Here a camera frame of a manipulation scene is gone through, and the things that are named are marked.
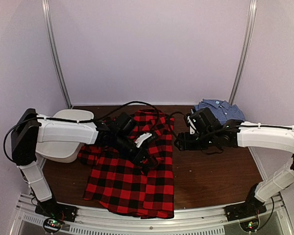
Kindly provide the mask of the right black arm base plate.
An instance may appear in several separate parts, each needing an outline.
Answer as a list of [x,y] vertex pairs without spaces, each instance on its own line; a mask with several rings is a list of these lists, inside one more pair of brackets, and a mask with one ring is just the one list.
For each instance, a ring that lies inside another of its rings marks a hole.
[[224,208],[227,221],[242,220],[249,217],[255,217],[261,213],[265,213],[267,208],[261,206],[256,208],[246,202],[228,205]]

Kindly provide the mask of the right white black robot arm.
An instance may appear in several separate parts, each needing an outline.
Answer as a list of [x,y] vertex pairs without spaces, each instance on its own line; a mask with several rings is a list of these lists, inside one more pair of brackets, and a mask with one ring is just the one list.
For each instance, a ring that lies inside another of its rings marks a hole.
[[174,145],[180,150],[207,150],[216,147],[261,147],[286,151],[292,159],[268,179],[255,184],[246,200],[233,208],[246,216],[256,213],[272,196],[294,183],[294,125],[278,126],[230,119],[221,124],[209,108],[184,117],[188,132],[175,135]]

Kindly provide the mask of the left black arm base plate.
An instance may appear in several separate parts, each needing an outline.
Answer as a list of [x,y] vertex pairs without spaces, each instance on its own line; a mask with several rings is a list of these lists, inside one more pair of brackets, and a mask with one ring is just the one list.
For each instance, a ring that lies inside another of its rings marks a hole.
[[75,222],[78,208],[64,204],[55,205],[37,205],[35,212],[37,214],[56,218],[61,221]]

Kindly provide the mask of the red black plaid shirt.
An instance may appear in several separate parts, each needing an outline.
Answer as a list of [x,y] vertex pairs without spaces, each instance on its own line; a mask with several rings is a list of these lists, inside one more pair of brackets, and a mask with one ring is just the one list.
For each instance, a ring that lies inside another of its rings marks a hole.
[[141,109],[133,115],[137,126],[129,138],[153,131],[157,139],[148,153],[157,166],[147,174],[127,158],[108,147],[85,145],[77,157],[93,168],[88,177],[84,200],[96,200],[112,213],[141,219],[174,217],[174,176],[172,134],[174,118],[162,111]]

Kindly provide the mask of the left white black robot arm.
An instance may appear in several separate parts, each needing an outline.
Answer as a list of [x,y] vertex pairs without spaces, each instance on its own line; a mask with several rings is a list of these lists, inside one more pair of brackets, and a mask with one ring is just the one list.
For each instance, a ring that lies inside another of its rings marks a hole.
[[58,218],[61,215],[75,215],[77,208],[59,204],[47,183],[36,158],[36,146],[39,142],[76,142],[97,144],[116,149],[143,173],[157,166],[157,160],[147,152],[148,145],[157,135],[147,132],[136,140],[130,140],[129,134],[137,125],[130,115],[121,113],[115,120],[102,119],[71,120],[47,117],[27,109],[18,123],[7,136],[11,137],[11,156],[8,160],[15,163],[32,189],[43,215]]

